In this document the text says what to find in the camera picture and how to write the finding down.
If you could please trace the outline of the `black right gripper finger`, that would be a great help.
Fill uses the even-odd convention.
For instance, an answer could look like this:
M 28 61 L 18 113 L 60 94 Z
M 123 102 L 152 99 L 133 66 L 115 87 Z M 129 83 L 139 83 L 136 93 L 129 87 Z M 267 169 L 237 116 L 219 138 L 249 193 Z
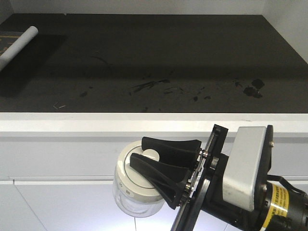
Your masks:
M 163 158 L 160 162 L 133 153 L 130 166 L 157 189 L 170 208 L 175 209 L 180 205 L 186 184 L 192 175 L 192 160 L 190 157 L 176 155 Z
M 141 140 L 142 149 L 153 149 L 159 154 L 159 161 L 178 167 L 186 167 L 192 170 L 197 161 L 202 142 L 199 140 L 190 141 L 166 141 L 143 137 Z

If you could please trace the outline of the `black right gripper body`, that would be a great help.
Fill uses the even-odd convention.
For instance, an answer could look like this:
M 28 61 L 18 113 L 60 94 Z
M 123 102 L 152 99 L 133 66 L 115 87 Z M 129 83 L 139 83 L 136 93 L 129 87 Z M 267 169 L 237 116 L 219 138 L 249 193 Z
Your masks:
M 196 190 L 189 201 L 180 206 L 171 228 L 173 231 L 192 231 L 200 211 L 205 211 L 243 231 L 263 229 L 268 212 L 266 197 L 272 192 L 267 182 L 267 174 L 271 167 L 273 126 L 268 125 L 266 128 L 255 186 L 255 209 L 249 212 L 223 200 L 222 181 L 229 155 L 222 154 L 221 151 L 228 130 L 214 125 L 205 147 L 206 156 L 197 167 L 202 174 Z

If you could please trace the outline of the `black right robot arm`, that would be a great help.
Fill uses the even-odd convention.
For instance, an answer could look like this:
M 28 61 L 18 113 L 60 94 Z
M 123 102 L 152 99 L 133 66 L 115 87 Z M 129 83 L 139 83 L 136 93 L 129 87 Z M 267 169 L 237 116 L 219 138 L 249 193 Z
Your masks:
M 198 140 L 143 137 L 154 161 L 133 153 L 130 166 L 145 177 L 178 214 L 174 231 L 194 229 L 205 211 L 243 231 L 305 231 L 308 195 L 269 174 L 273 127 L 240 127 L 230 155 L 222 153 L 228 129 L 214 125 L 205 148 Z

